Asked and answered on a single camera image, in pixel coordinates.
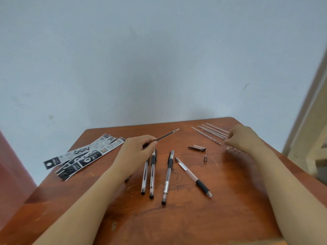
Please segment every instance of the white wall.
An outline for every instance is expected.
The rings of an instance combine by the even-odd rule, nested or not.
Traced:
[[[232,116],[281,151],[326,48],[326,8],[0,0],[0,129],[37,184],[87,128]]]

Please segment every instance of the black and white package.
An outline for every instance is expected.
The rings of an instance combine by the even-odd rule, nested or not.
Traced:
[[[87,156],[87,155],[86,155],[87,153],[93,153],[93,152],[96,152],[96,149],[97,149],[99,146],[101,146],[102,144],[104,144],[104,145],[111,144],[115,139],[116,139],[115,137],[110,136],[109,138],[107,138],[107,139],[105,139],[105,140],[102,140],[101,143],[98,144],[98,145],[94,148],[94,150],[92,150],[92,151],[88,151],[88,152],[85,152],[85,153],[83,153],[83,154],[81,154],[81,155],[78,155],[78,156],[74,157],[73,159],[71,159],[70,161],[64,163],[63,166],[62,166],[60,169],[58,169],[58,170],[56,171],[56,174],[57,174],[57,175],[60,174],[60,173],[61,173],[65,168],[67,168],[68,166],[72,165],[73,163],[79,161],[81,158],[83,158],[83,156],[86,157],[86,156]]]
[[[104,156],[105,154],[109,153],[110,151],[117,148],[119,145],[123,144],[124,142],[125,142],[125,138],[120,137],[119,139],[117,139],[115,142],[111,144],[102,143],[96,149],[96,151],[87,153],[79,161],[76,161],[72,165],[64,168],[64,170],[61,173],[59,173],[58,176],[64,181],[68,180],[77,171],[91,164],[95,160],[99,159],[101,156]]]
[[[69,151],[63,155],[60,156],[56,156],[50,160],[47,160],[45,162],[43,162],[44,166],[46,169],[51,169],[54,166],[60,165],[60,164],[64,164],[68,161],[70,161],[71,159],[75,158],[76,156],[80,155],[80,154],[84,154],[85,152],[89,152],[91,150],[93,150],[94,148],[96,148],[96,146],[98,146],[102,140],[109,138],[110,135],[108,134],[103,134],[101,137],[99,137],[96,141],[94,141],[92,144],[86,145],[84,147],[75,149],[73,151]]]

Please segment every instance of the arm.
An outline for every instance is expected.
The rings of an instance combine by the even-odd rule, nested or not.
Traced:
[[[326,207],[295,178],[250,127],[236,125],[225,144],[248,153],[256,163],[288,245],[326,244]]]
[[[144,150],[143,144],[155,139],[149,135],[126,139],[112,166],[33,245],[91,245],[117,189],[145,163],[157,141]]]

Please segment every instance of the qr code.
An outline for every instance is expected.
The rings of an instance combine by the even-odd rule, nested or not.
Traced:
[[[108,149],[107,148],[103,148],[102,150],[100,150],[102,153],[104,153],[104,152],[107,152],[108,151]]]

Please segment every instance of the forearm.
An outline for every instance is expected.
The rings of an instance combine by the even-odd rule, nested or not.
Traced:
[[[33,245],[91,245],[124,176],[111,167]]]
[[[327,209],[266,146],[250,156],[262,174],[278,226],[288,245],[327,241]]]

